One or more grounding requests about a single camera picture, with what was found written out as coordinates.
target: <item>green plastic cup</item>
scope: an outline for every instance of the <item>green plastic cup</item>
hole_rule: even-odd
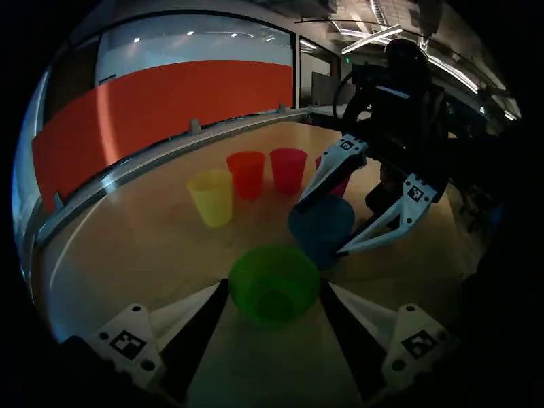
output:
[[[316,266],[287,245],[249,251],[228,275],[234,304],[262,326],[284,326],[301,317],[316,301],[319,287]]]

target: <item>yellow plastic cup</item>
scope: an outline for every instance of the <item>yellow plastic cup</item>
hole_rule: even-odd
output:
[[[194,175],[187,183],[202,220],[212,228],[233,217],[233,177],[230,171],[212,169]]]

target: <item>orange wall panel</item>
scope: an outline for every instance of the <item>orange wall panel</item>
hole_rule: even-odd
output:
[[[253,61],[194,61],[138,71],[72,101],[33,140],[48,211],[122,158],[202,125],[292,106],[292,68]]]

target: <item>black cable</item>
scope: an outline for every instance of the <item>black cable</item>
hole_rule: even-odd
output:
[[[339,123],[338,113],[336,112],[336,105],[338,103],[338,98],[340,97],[340,92],[342,92],[342,88],[347,84],[347,81],[350,80],[352,75],[353,75],[353,71],[351,71],[349,74],[345,76],[342,82],[340,82],[340,85],[338,85],[338,88],[336,88],[336,92],[333,97],[333,117],[335,119],[336,124]]]

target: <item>plastic cup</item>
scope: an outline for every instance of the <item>plastic cup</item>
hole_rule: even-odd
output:
[[[227,170],[198,173],[187,188],[206,225],[217,228],[228,224],[233,217],[233,177]]]
[[[328,194],[303,213],[293,209],[288,227],[302,251],[320,271],[325,271],[334,265],[333,251],[350,235],[354,222],[352,206]]]
[[[235,262],[228,275],[234,304],[253,322],[283,326],[302,316],[316,301],[320,276],[298,249],[266,245]]]
[[[239,152],[227,160],[233,175],[233,184],[238,197],[254,200],[262,194],[262,175],[265,170],[265,155],[261,152]]]
[[[274,186],[284,194],[299,191],[308,154],[304,150],[279,148],[270,152]]]
[[[318,157],[316,159],[316,170],[319,167],[319,164],[321,163],[321,157]],[[341,182],[338,186],[334,187],[330,193],[334,194],[340,198],[344,197],[345,189],[347,188],[347,185],[350,182],[351,175],[347,176],[343,182]]]

